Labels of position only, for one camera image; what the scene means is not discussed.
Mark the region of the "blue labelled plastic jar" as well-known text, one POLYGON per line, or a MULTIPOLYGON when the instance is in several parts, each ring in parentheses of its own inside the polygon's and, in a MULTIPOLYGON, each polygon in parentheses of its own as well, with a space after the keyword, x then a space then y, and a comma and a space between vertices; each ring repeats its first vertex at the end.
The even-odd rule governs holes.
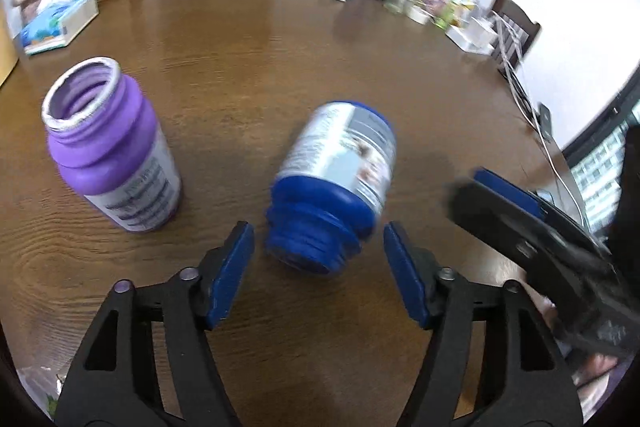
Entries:
POLYGON ((394 129, 372 107, 319 106, 271 185, 266 251, 302 271, 342 271, 382 216, 396 155, 394 129))

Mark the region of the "black phone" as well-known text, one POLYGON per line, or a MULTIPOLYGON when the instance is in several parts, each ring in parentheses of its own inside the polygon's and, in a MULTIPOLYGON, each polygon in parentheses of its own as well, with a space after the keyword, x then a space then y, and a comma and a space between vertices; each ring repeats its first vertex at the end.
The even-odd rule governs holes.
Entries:
POLYGON ((551 113, 544 103, 539 102, 537 106, 537 122, 544 141, 551 143, 553 141, 552 136, 552 121, 551 113))

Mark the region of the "dark wooden chair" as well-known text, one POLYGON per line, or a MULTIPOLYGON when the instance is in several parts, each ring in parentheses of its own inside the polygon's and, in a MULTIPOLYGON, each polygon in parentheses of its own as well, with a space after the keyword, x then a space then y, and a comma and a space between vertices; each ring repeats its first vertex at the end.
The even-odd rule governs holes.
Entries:
POLYGON ((513 0, 494 0, 486 15, 495 31, 501 28, 506 58, 517 68, 534 44, 541 24, 534 23, 513 0))

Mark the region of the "white charger block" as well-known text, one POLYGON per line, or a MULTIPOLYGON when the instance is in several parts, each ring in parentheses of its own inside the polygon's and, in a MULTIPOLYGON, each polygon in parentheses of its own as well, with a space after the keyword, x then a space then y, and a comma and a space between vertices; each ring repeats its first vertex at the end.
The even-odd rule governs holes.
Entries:
POLYGON ((498 36, 494 23, 472 17, 465 27, 450 26, 445 35, 463 52, 488 56, 494 52, 498 36))

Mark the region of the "colourful snack packages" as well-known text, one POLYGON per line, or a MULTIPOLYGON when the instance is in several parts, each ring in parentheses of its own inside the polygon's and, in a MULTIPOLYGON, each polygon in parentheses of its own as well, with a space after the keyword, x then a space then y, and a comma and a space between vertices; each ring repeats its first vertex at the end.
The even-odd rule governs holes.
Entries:
POLYGON ((477 3, 474 0, 416 0, 418 7, 438 28, 465 27, 475 14, 477 3))

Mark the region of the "purple plastic jar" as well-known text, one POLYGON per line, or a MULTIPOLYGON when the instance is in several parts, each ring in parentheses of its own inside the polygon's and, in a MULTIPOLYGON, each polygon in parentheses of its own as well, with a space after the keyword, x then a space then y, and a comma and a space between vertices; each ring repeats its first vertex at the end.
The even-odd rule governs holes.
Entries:
POLYGON ((91 57, 66 70, 41 118, 63 181, 119 228, 153 231, 175 213, 182 183, 162 126, 115 60, 91 57))

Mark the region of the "yellow thermos jug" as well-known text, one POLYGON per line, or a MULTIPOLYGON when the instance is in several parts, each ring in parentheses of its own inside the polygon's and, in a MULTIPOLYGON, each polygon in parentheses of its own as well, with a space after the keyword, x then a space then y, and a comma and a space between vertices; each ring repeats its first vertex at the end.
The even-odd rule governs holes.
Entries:
POLYGON ((9 32, 4 16, 1 17, 0 25, 0 86, 12 74, 18 62, 17 52, 13 43, 13 39, 9 32))

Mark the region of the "blue tissue box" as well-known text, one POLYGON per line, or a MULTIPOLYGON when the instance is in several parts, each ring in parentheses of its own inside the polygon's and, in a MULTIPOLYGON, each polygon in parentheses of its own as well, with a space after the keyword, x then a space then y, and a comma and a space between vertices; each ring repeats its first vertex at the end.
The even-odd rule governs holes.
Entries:
POLYGON ((21 31, 26 55, 66 48, 99 14, 98 0, 40 0, 21 31))

